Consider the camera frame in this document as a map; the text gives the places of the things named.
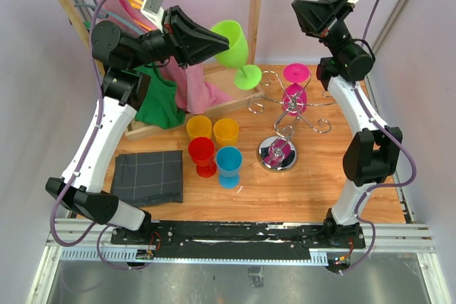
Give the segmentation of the red wine glass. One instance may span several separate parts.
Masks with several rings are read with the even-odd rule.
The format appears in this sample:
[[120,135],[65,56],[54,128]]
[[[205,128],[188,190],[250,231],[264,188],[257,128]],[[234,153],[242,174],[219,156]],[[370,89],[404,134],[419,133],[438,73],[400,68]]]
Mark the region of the red wine glass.
[[214,161],[214,143],[207,137],[194,138],[189,146],[190,158],[196,165],[196,172],[200,177],[210,178],[215,175],[217,166]]

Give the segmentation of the dark grey folded cloth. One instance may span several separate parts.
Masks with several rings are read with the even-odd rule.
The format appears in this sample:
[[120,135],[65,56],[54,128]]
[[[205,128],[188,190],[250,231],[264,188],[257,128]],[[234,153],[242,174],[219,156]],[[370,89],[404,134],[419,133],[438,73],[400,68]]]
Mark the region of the dark grey folded cloth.
[[135,207],[182,203],[182,151],[118,155],[110,193]]

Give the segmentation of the blue wine glass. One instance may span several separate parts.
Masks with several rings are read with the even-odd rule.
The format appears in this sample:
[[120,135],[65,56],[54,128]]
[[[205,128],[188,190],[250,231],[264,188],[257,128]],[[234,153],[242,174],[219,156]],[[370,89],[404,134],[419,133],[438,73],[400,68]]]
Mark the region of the blue wine glass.
[[215,162],[219,172],[220,185],[225,189],[235,188],[240,181],[242,153],[236,147],[223,147],[217,152]]

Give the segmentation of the green wine glass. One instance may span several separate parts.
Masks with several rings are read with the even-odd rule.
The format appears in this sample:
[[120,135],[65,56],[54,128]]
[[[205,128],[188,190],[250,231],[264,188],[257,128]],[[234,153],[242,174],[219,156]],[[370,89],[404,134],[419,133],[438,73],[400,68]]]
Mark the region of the green wine glass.
[[215,58],[225,68],[234,69],[234,84],[241,90],[251,90],[262,79],[261,69],[248,64],[249,46],[242,26],[233,20],[224,20],[211,27],[211,31],[229,40],[229,49],[218,53]]

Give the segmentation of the magenta wine glass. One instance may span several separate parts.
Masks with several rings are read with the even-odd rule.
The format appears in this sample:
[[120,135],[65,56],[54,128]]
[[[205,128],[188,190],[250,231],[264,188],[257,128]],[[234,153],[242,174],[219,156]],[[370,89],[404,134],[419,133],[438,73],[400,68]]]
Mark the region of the magenta wine glass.
[[282,95],[282,107],[287,115],[296,117],[305,112],[308,107],[307,84],[302,85],[302,83],[310,82],[311,71],[302,63],[292,63],[285,67],[283,76],[291,85]]

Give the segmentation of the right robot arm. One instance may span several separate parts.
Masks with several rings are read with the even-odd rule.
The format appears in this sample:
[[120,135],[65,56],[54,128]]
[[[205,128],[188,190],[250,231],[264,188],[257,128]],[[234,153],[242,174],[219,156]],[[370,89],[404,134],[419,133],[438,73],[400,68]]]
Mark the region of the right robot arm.
[[368,43],[350,34],[344,20],[354,0],[295,0],[291,4],[301,30],[330,51],[316,76],[342,110],[353,138],[343,156],[346,183],[328,210],[319,237],[332,247],[361,234],[359,215],[373,189],[395,172],[403,134],[375,111],[360,86],[375,63]]

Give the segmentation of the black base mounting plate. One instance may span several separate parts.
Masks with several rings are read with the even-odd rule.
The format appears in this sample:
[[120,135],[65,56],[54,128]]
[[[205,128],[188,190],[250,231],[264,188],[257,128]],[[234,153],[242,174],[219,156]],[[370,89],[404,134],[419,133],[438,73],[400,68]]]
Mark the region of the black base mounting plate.
[[154,221],[141,231],[116,228],[115,245],[152,249],[154,256],[288,256],[313,248],[365,248],[359,224],[336,226],[284,222]]

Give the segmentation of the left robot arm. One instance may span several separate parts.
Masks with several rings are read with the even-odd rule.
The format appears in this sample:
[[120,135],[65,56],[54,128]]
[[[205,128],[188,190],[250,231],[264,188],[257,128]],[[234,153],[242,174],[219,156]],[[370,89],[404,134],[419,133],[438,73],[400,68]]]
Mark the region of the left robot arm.
[[143,244],[152,237],[151,215],[102,190],[115,148],[150,85],[150,77],[136,68],[170,58],[186,68],[227,51],[229,40],[173,6],[164,12],[160,29],[133,37],[105,20],[92,28],[90,42],[92,57],[106,69],[101,97],[73,161],[60,177],[49,178],[45,189],[57,204],[97,224],[122,227]]

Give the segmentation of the green tank top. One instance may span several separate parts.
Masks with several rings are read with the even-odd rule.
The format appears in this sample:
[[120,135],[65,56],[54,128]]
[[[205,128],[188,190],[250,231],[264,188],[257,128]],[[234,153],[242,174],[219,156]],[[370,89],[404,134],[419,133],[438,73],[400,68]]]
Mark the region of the green tank top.
[[109,20],[93,27],[90,42],[92,57],[103,64],[103,96],[131,106],[136,110],[135,120],[146,125],[167,130],[185,121],[185,111],[175,100],[177,84],[159,71],[169,58],[155,60],[137,38]]

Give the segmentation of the yellow wine glass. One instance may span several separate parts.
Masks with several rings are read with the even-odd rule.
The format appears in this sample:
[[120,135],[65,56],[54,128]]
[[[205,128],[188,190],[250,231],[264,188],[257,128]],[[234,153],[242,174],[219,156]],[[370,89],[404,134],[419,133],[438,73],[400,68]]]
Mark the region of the yellow wine glass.
[[186,124],[186,131],[190,140],[198,137],[212,138],[212,122],[204,115],[192,116]]
[[235,146],[239,138],[239,124],[232,118],[222,118],[215,122],[213,133],[220,147]]

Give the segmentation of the chrome wine glass rack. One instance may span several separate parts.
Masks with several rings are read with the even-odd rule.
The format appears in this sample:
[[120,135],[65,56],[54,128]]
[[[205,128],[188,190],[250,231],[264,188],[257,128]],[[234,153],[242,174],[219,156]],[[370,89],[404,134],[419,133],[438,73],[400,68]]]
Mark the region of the chrome wine glass rack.
[[[271,77],[274,76],[278,81],[282,95],[286,92],[286,88],[291,85],[289,81],[285,80],[283,74],[279,75],[277,72],[272,70],[266,70],[262,73],[266,76],[266,82],[260,82],[264,87],[269,87],[272,84]],[[310,82],[306,81],[302,85],[310,85]],[[296,117],[292,117],[286,114],[282,107],[282,96],[280,100],[274,100],[268,98],[265,95],[255,95],[253,98],[248,100],[247,108],[254,114],[260,114],[264,111],[264,105],[261,103],[263,100],[276,103],[281,106],[282,113],[274,123],[275,135],[264,139],[258,147],[256,156],[260,165],[270,172],[283,173],[291,170],[298,159],[297,148],[291,141],[295,134],[296,127],[300,122],[303,122],[307,127],[311,128],[314,132],[319,134],[326,134],[331,131],[332,125],[328,120],[318,120],[317,126],[312,125],[305,117],[304,113],[298,114]],[[308,108],[318,108],[329,106],[330,103],[310,103],[308,101]]]

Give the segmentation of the pink t-shirt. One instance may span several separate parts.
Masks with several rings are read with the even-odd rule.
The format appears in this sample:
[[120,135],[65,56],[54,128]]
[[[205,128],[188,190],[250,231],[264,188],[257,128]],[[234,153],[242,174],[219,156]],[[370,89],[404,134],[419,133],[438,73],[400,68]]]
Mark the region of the pink t-shirt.
[[[117,23],[132,36],[139,36],[156,25],[146,19],[139,9],[133,8],[128,0],[107,0],[102,9],[116,15],[109,19]],[[160,75],[176,83],[176,104],[178,108],[193,114],[202,114],[210,107],[233,101],[233,97],[204,78],[203,65],[198,64],[182,69],[173,58],[160,69]]]

